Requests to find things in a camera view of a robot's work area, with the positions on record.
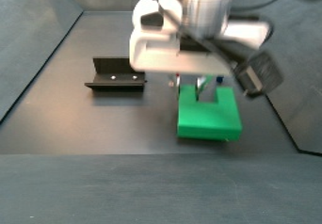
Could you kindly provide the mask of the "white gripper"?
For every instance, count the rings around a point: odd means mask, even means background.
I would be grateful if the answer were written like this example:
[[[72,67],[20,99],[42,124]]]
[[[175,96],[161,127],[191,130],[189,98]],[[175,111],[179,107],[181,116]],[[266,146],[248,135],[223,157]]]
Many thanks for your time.
[[[180,92],[179,73],[228,75],[228,59],[197,46],[180,33],[189,30],[200,39],[235,40],[258,49],[268,36],[268,23],[228,17],[231,0],[139,0],[132,14],[129,64],[137,71],[175,73],[168,87]],[[213,76],[196,78],[199,102],[213,97]]]

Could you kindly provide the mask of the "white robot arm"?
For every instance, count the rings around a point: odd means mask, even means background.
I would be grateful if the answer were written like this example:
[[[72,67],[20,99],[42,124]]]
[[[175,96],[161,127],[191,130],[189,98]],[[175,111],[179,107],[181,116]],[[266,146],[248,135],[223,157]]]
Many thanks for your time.
[[[129,64],[137,71],[234,76],[248,97],[272,88],[271,57],[260,49],[270,25],[229,14],[232,0],[139,0]]]

